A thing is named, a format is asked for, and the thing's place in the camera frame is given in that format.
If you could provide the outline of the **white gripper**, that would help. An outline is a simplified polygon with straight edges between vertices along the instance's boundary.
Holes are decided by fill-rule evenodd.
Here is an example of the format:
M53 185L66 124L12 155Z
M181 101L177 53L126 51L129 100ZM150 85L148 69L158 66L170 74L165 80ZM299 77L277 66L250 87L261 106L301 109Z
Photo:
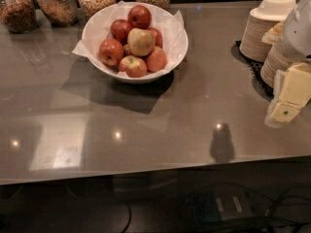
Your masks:
M299 0L285 22L264 33L268 45L281 42L283 55L294 61L311 61L311 0ZM264 123L280 128L293 121L311 99L311 65L296 63L287 71L278 70L272 99Z

